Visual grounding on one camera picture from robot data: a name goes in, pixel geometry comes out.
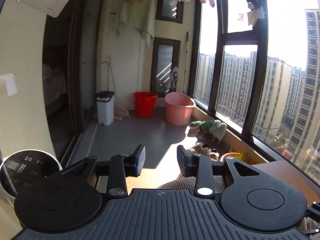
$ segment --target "plush toy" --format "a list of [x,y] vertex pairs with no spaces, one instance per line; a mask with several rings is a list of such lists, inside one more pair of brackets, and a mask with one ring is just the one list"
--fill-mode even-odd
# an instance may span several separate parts
[[216,149],[213,149],[212,151],[209,149],[208,144],[203,144],[201,142],[196,143],[195,146],[191,147],[190,149],[187,149],[187,152],[192,155],[194,153],[199,153],[202,155],[207,155],[211,158],[213,161],[218,161],[219,153],[217,153]]
[[192,122],[190,126],[189,132],[199,131],[201,135],[208,132],[210,141],[216,145],[223,139],[227,130],[227,125],[220,120],[196,121]]

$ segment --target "window frame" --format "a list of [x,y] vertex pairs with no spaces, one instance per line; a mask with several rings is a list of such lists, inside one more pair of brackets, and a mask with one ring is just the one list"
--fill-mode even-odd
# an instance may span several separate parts
[[[261,95],[265,79],[267,78],[267,51],[268,51],[268,10],[267,0],[258,0],[259,4],[263,7],[265,18],[259,19],[254,25],[253,30],[243,31],[238,33],[227,33],[228,30],[228,0],[217,0],[217,13],[218,13],[218,36],[217,36],[217,50],[215,54],[215,65],[213,70],[212,88],[210,101],[208,106],[196,100],[196,105],[199,109],[204,111],[208,116],[213,119],[219,119],[225,122],[228,130],[239,137],[244,143],[253,148],[260,156],[267,161],[288,161],[291,165],[298,169],[304,176],[310,180],[311,185],[320,190],[318,184],[308,176],[304,171],[298,168],[294,163],[290,162],[283,155],[271,148],[264,141],[258,139],[253,134],[255,121],[258,116]],[[193,97],[196,83],[196,71],[200,47],[200,32],[201,32],[201,3],[196,0],[195,18],[194,18],[194,35],[193,35],[193,48],[191,51],[191,65],[189,76],[188,95]],[[247,114],[244,120],[243,128],[225,117],[221,112],[217,112],[217,102],[219,96],[220,77],[224,59],[224,46],[225,45],[257,45],[257,57],[255,64],[255,72],[253,76],[252,92],[248,104]]]
[[156,20],[161,20],[161,21],[168,21],[168,22],[176,22],[176,23],[183,23],[183,9],[184,9],[184,3],[183,2],[178,2],[177,4],[177,17],[176,18],[171,18],[162,15],[162,10],[163,10],[163,0],[157,0],[157,8],[156,8]]
[[166,38],[158,38],[158,37],[155,37],[153,41],[150,92],[156,93],[158,97],[165,97],[167,93],[159,93],[156,91],[159,45],[173,46],[172,66],[177,66],[179,68],[181,41],[166,39]]

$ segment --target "potted plant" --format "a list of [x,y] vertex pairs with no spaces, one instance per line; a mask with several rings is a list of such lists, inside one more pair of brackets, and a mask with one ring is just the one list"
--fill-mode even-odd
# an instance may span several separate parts
[[249,165],[253,165],[253,164],[258,164],[255,160],[253,160],[252,158],[246,156],[244,153],[241,152],[233,152],[232,149],[230,149],[230,152],[224,154],[221,156],[220,161],[223,162],[224,158],[227,156],[231,156],[234,157],[235,159],[241,160],[242,162],[245,162]]

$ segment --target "black circular pad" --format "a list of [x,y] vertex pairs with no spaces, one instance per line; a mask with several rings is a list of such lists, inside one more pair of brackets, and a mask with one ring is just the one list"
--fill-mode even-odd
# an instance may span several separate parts
[[277,209],[284,203],[284,197],[279,192],[266,188],[251,191],[247,200],[250,205],[262,210]]
[[60,210],[70,206],[75,195],[66,189],[49,189],[37,197],[39,206],[48,210]]
[[80,176],[55,175],[22,191],[14,211],[23,227],[44,233],[66,232],[93,220],[100,212],[100,193]]
[[299,190],[237,160],[228,166],[234,182],[221,194],[219,206],[236,224],[279,232],[297,226],[306,215],[307,201]]

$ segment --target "plant pot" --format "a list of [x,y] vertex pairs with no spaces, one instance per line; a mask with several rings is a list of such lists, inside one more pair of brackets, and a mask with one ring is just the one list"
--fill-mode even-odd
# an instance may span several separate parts
[[[234,157],[235,159],[238,159],[240,155],[241,155],[241,153],[226,153],[221,156],[220,161],[223,162],[224,158],[227,156],[231,156],[231,157]],[[252,158],[250,158],[248,156],[244,156],[244,159],[242,161],[249,164],[249,165],[258,164],[255,160],[253,160]]]

